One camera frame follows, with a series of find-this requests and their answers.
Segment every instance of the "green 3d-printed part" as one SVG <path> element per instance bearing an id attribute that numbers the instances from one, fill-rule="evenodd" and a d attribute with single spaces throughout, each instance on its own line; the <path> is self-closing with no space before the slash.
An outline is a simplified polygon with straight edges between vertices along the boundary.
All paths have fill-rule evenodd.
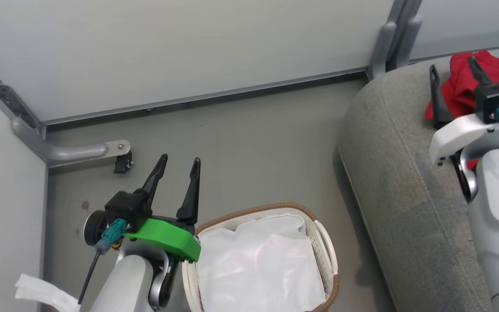
<path id="1" fill-rule="evenodd" d="M 196 237 L 163 220 L 147 219 L 137 233 L 125 233 L 124 236 L 139 239 L 189 261 L 200 259 L 201 245 Z"/>

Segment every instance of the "brown basket rim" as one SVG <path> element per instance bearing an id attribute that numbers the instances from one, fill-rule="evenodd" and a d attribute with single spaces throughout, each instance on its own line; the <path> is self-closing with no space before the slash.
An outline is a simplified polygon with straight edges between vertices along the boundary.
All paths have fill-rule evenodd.
<path id="1" fill-rule="evenodd" d="M 300 204 L 296 203 L 277 203 L 277 204 L 270 204 L 270 205 L 263 205 L 259 207 L 253 207 L 249 209 L 244 209 L 243 211 L 238 211 L 235 213 L 230 213 L 228 215 L 224 215 L 223 217 L 216 218 L 214 220 L 211 220 L 209 222 L 203 223 L 196 229 L 196 235 L 200 234 L 204 229 L 208 229 L 210 227 L 213 227 L 214 225 L 217 225 L 219 223 L 223 223 L 224 221 L 228 221 L 230 219 L 234 219 L 237 217 L 241 217 L 243 215 L 250 215 L 252 213 L 258 213 L 262 211 L 270 211 L 273 209 L 278 209 L 278 208 L 293 208 L 297 209 L 303 213 L 305 213 L 311 221 L 316 221 L 317 217 L 306 207 L 303 207 Z M 340 287 L 340 282 L 338 279 L 338 274 L 335 274 L 333 276 L 333 286 L 332 286 L 332 292 L 331 295 L 327 298 L 327 300 L 321 304 L 320 306 L 316 307 L 313 309 L 311 312 L 325 312 L 330 306 L 332 306 L 332 303 L 336 299 L 336 296 L 338 295 L 338 288 Z"/>

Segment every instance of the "white plastic bag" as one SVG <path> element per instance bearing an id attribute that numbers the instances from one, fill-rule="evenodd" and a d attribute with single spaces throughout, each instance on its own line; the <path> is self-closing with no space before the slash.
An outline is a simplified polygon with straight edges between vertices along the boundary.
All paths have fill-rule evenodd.
<path id="1" fill-rule="evenodd" d="M 305 222 L 279 215 L 199 235 L 206 312 L 304 312 L 325 302 Z"/>
<path id="2" fill-rule="evenodd" d="M 78 312 L 78 299 L 57 288 L 53 284 L 21 274 L 15 284 L 16 299 L 34 300 L 53 306 L 58 312 Z"/>

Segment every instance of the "gray sofa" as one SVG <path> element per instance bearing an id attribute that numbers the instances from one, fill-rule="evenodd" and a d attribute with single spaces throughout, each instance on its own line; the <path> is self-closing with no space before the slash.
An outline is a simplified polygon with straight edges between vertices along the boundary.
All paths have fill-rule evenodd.
<path id="1" fill-rule="evenodd" d="M 491 311 L 456 173 L 428 157 L 428 67 L 436 64 L 446 81 L 449 60 L 371 81 L 341 131 L 340 156 L 400 312 Z"/>

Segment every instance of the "laundry basket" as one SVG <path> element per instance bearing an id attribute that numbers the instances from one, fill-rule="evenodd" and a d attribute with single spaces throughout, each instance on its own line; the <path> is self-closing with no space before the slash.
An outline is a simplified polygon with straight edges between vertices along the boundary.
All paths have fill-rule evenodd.
<path id="1" fill-rule="evenodd" d="M 323 280 L 325 297 L 327 298 L 323 304 L 316 307 L 312 312 L 324 312 L 334 302 L 338 294 L 338 263 L 327 231 L 317 221 L 317 217 L 305 207 L 294 203 L 278 203 L 238 211 L 204 223 L 196 229 L 196 235 L 219 228 L 233 231 L 238 225 L 249 221 L 285 214 L 298 215 L 305 221 L 305 235 L 309 236 L 311 240 L 313 253 L 315 253 L 317 266 L 321 273 L 321 280 Z M 182 281 L 184 282 L 184 290 L 186 291 L 186 299 L 190 310 L 192 312 L 204 312 L 195 263 L 188 261 L 182 263 Z"/>

